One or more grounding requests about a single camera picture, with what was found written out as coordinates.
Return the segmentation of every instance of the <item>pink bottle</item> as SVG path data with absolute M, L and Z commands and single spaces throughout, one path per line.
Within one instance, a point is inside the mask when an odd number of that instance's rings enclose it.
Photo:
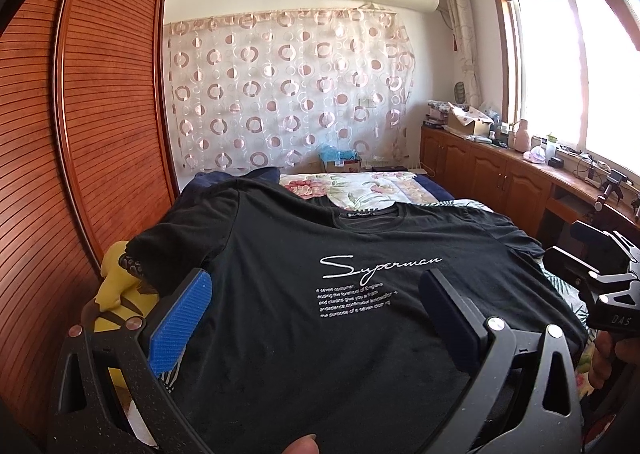
M 529 151 L 531 149 L 531 137 L 529 136 L 529 121 L 526 119 L 520 119 L 518 122 L 518 130 L 516 131 L 516 138 L 513 144 L 513 148 L 520 153 Z

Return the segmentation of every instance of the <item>yellow plush toy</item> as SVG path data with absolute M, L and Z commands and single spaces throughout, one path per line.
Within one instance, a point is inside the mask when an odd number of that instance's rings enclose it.
M 96 332 L 117 329 L 130 317 L 146 317 L 158 302 L 158 293 L 153 288 L 118 264 L 127 242 L 114 243 L 104 254 L 100 265 L 100 275 L 104 280 L 95 299 L 83 311 L 86 320 L 93 320 L 92 314 L 97 317 L 94 323 Z M 127 388 L 120 370 L 109 368 L 109 372 L 116 387 Z

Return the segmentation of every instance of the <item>wooden countertop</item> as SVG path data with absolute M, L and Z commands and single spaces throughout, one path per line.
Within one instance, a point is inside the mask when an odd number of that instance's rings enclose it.
M 443 131 L 444 133 L 452 137 L 456 137 L 462 140 L 465 139 L 465 135 L 447 131 L 446 129 L 435 130 Z M 542 174 L 543 176 L 548 177 L 548 179 L 551 180 L 554 185 L 557 185 L 558 187 L 561 187 L 574 196 L 577 196 L 591 206 L 593 206 L 593 204 L 596 202 L 598 196 L 602 194 L 601 191 L 581 180 L 580 178 L 574 176 L 574 174 L 567 169 L 556 169 L 554 167 L 551 167 L 550 165 L 547 165 L 546 163 L 531 163 L 530 161 L 527 161 L 522 157 L 522 153 L 514 151 L 513 149 L 505 149 L 504 147 L 497 147 L 496 145 L 480 144 L 479 142 L 465 142 L 466 144 L 473 146 L 474 149 L 494 153 L 507 160 L 517 161 L 527 167 L 530 167 L 538 174 Z M 628 220 L 630 224 L 635 225 L 635 227 L 640 229 L 640 222 L 636 222 L 634 219 L 633 209 L 629 205 L 624 203 L 631 202 L 630 196 L 628 194 L 625 194 L 624 200 L 620 203 L 616 203 L 615 199 L 616 198 L 614 197 L 614 195 L 609 197 L 609 199 L 607 200 L 607 205 L 609 206 L 609 208 L 618 212 L 620 216 Z

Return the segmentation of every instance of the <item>floral bedsheet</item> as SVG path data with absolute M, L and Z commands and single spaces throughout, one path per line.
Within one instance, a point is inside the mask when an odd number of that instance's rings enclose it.
M 398 173 L 321 173 L 283 174 L 280 184 L 301 198 L 326 195 L 347 210 L 373 210 L 396 201 L 424 205 L 436 198 L 415 180 L 415 174 Z

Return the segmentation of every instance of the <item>t-shirt sleeve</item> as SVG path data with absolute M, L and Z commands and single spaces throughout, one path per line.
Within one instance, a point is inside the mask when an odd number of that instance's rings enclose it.
M 509 248 L 531 257 L 540 257 L 545 253 L 539 241 L 517 228 L 507 216 L 474 208 L 468 208 L 468 214 L 471 221 Z
M 127 244 L 127 256 L 161 296 L 171 294 L 205 257 L 225 248 L 239 208 L 238 189 L 225 184 L 204 190 L 189 203 L 177 203 Z

